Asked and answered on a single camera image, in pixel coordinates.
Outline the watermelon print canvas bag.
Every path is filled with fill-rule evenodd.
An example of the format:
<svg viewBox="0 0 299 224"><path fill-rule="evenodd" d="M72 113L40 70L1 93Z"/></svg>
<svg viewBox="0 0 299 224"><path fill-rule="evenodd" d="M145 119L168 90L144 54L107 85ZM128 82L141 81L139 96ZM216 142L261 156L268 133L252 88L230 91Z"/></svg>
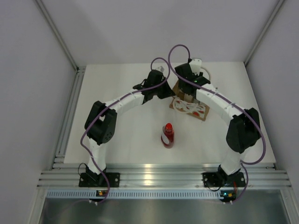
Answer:
<svg viewBox="0 0 299 224"><path fill-rule="evenodd" d="M187 65L186 63L175 67L175 71L187 80L197 78L197 84L199 84L200 77L205 78L202 71L194 73L192 72L190 65ZM195 97L184 94L178 87L178 81L175 83L172 90L175 92L175 96L169 105L170 108L179 113L195 117L201 121L206 120L206 117L209 113L209 106L200 102Z"/></svg>

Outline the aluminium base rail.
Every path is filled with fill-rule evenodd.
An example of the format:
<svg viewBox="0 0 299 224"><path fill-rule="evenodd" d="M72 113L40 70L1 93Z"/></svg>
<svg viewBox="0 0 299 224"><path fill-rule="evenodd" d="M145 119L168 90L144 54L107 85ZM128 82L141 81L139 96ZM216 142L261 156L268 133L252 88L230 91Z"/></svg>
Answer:
<svg viewBox="0 0 299 224"><path fill-rule="evenodd" d="M214 172L216 164L108 164L107 172L120 173L120 188L203 188L204 172ZM275 169L273 164L249 166L250 189L284 189L291 187L288 174ZM55 164L43 171L37 186L40 188L76 188L79 173L84 167L78 164Z"/></svg>

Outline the right black mount plate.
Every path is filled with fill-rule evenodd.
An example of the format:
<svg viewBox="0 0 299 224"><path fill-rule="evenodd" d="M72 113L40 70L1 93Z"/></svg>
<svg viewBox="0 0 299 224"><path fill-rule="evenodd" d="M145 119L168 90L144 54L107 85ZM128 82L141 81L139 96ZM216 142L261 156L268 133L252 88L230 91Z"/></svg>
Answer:
<svg viewBox="0 0 299 224"><path fill-rule="evenodd" d="M203 183L206 188L245 187L245 177L242 172L227 175L225 172L204 172Z"/></svg>

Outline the left black mount plate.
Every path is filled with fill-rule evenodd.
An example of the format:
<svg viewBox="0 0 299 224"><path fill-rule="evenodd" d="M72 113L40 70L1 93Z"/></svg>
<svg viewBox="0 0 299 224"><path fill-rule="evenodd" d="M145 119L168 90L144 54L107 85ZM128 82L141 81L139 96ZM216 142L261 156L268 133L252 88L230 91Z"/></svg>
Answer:
<svg viewBox="0 0 299 224"><path fill-rule="evenodd" d="M92 188L92 187L108 187L117 188L120 184L120 173L105 173L108 181L102 174L94 173L81 173L79 180L79 187Z"/></svg>

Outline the left aluminium frame post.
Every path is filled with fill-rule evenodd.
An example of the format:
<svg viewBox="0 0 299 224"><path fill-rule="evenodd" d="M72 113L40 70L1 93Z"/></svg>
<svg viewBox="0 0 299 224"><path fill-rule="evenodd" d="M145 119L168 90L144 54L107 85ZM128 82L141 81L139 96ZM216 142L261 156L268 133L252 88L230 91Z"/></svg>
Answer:
<svg viewBox="0 0 299 224"><path fill-rule="evenodd" d="M42 0L33 0L33 2L36 4L38 10L42 14L42 17L45 19L46 23L48 24L49 28L51 29L52 34L54 35L55 39L58 42L58 45L60 46L61 50L65 54L68 62L71 64L72 68L75 71L78 71L77 63L75 62L73 56L71 55L71 52L69 48L67 47L62 35L60 34L57 26L55 25L50 13L48 12L44 2Z"/></svg>

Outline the black mount plate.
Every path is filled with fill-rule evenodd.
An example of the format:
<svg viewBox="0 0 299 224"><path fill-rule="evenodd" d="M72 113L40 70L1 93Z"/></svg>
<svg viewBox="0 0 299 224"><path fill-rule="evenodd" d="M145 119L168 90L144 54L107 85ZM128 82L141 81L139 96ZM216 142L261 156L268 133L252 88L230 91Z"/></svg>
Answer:
<svg viewBox="0 0 299 224"><path fill-rule="evenodd" d="M79 187L92 188L92 187L108 187L117 188L120 184L120 173L105 173L108 181L102 174L94 173L81 173L79 180Z"/></svg>
<svg viewBox="0 0 299 224"><path fill-rule="evenodd" d="M242 172L227 175L225 172L204 172L203 183L206 188L245 187L245 177Z"/></svg>

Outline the red liquid bottle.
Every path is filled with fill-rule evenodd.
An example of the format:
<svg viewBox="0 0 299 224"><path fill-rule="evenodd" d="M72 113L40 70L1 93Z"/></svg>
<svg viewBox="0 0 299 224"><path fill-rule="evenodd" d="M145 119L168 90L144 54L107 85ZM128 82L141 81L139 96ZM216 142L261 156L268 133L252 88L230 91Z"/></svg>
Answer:
<svg viewBox="0 0 299 224"><path fill-rule="evenodd" d="M174 145L174 129L171 123L167 123L162 128L161 142L166 148L172 148Z"/></svg>

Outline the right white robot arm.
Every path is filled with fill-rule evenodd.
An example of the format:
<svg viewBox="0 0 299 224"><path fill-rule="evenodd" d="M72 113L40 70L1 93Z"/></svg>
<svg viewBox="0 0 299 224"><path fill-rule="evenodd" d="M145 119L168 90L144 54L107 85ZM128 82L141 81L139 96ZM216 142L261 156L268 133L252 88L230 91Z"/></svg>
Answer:
<svg viewBox="0 0 299 224"><path fill-rule="evenodd" d="M189 59L174 70L181 91L208 105L228 126L227 154L217 171L204 173L203 178L205 187L230 187L243 176L240 169L245 150L254 146L261 138L259 114L255 108L244 109L228 100L210 80L200 74L200 69L201 60Z"/></svg>

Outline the aluminium frame post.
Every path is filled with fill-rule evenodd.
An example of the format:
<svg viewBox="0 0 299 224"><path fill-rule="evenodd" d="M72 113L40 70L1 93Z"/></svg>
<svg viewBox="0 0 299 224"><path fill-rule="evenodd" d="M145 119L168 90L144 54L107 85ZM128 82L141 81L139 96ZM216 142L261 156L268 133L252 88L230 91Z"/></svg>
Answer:
<svg viewBox="0 0 299 224"><path fill-rule="evenodd" d="M253 58L254 54L258 50L259 46L263 42L263 39L266 37L269 29L271 28L272 24L274 23L275 19L277 18L278 14L284 7L284 4L286 3L286 0L277 0L274 8L271 10L270 15L267 17L266 22L262 26L261 31L259 32L257 38L255 39L252 47L250 48L248 54L246 55L246 58L244 60L244 66L247 67L250 63L251 59Z"/></svg>
<svg viewBox="0 0 299 224"><path fill-rule="evenodd" d="M33 2L36 4L38 10L42 14L42 17L45 19L46 23L48 24L49 28L51 29L52 34L54 35L55 39L58 42L58 45L60 46L61 50L65 54L68 62L71 64L72 68L75 71L78 71L77 63L75 62L73 56L71 55L71 52L69 48L67 47L62 35L60 34L57 26L55 25L50 13L48 12L44 2L42 0L33 0Z"/></svg>

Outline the right aluminium frame post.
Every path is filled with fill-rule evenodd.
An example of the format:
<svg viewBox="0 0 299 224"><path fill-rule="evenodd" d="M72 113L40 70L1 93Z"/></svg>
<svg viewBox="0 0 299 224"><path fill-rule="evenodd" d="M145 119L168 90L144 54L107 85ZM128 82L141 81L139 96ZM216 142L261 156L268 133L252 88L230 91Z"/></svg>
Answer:
<svg viewBox="0 0 299 224"><path fill-rule="evenodd" d="M278 14L284 7L284 4L286 3L286 0L277 0L274 8L271 10L270 15L267 17L266 22L262 26L261 31L259 32L257 38L255 39L252 47L250 48L248 54L246 55L246 58L244 60L244 66L247 67L250 63L251 59L253 58L254 54L258 50L259 46L263 42L263 39L266 37L269 29L271 28L272 24L274 23L275 19L277 18Z"/></svg>

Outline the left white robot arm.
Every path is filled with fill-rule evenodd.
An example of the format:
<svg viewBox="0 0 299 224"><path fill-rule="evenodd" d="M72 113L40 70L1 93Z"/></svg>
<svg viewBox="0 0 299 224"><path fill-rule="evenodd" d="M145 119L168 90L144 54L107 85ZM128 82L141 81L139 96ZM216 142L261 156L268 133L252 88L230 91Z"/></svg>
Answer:
<svg viewBox="0 0 299 224"><path fill-rule="evenodd" d="M127 94L112 101L102 103L96 101L85 122L85 132L80 144L89 154L89 162L85 171L80 174L80 187L113 187L119 186L118 173L106 172L107 144L115 133L119 116L136 106L152 100L154 96L164 99L174 96L164 68L159 66L149 72L148 77L135 85Z"/></svg>

